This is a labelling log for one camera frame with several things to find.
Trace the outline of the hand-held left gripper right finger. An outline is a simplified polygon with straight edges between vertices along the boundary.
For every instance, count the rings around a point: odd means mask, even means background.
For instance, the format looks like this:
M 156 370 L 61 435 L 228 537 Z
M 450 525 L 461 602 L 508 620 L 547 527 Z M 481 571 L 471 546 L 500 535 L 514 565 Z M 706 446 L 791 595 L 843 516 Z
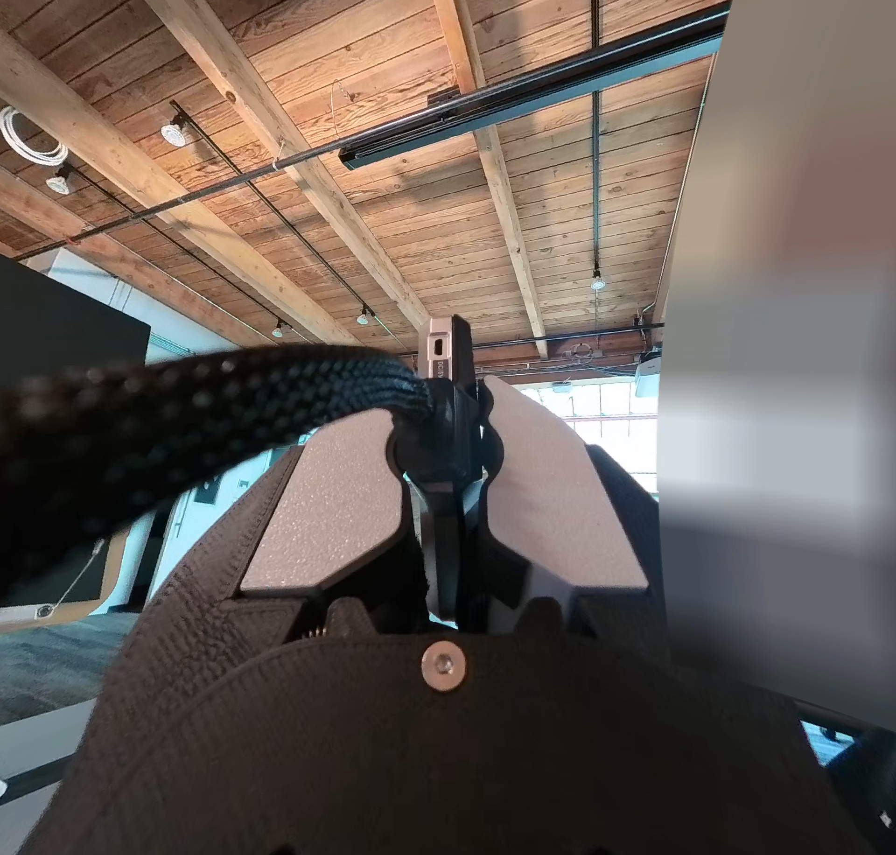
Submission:
M 582 439 L 502 379 L 481 381 L 481 577 L 499 603 L 634 593 L 648 580 Z

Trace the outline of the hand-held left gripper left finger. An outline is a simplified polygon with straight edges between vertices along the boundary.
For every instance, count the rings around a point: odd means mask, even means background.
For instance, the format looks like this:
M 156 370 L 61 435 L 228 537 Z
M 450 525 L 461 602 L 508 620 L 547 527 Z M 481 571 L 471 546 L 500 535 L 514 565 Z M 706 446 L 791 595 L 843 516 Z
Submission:
M 329 591 L 407 530 L 407 485 L 392 457 L 393 415 L 367 410 L 309 439 L 248 564 L 250 597 Z

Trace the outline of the black wooden-backed display board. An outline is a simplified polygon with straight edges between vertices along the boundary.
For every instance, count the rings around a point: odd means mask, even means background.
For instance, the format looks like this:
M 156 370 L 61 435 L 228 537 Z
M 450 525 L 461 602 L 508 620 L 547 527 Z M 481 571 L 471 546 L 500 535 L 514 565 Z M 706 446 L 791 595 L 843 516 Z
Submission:
M 1 383 L 68 368 L 144 364 L 151 328 L 82 292 L 2 258 Z M 2 634 L 78 621 L 104 603 L 121 571 L 129 530 L 78 547 L 49 580 L 2 596 Z

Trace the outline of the black printed sweatshirt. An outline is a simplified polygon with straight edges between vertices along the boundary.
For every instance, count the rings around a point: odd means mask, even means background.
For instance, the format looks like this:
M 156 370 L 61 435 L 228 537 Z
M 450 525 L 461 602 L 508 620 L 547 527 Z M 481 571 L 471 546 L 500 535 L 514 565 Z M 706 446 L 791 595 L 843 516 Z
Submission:
M 827 763 L 841 804 L 876 853 L 895 853 L 895 734 L 868 729 Z

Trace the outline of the black track light rail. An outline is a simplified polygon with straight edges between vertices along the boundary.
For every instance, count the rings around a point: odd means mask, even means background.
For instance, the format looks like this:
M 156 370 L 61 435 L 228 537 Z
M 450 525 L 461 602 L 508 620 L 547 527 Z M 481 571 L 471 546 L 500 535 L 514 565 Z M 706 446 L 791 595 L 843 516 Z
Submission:
M 347 136 L 338 158 L 347 168 L 362 168 L 711 56 L 731 8 L 725 0 Z

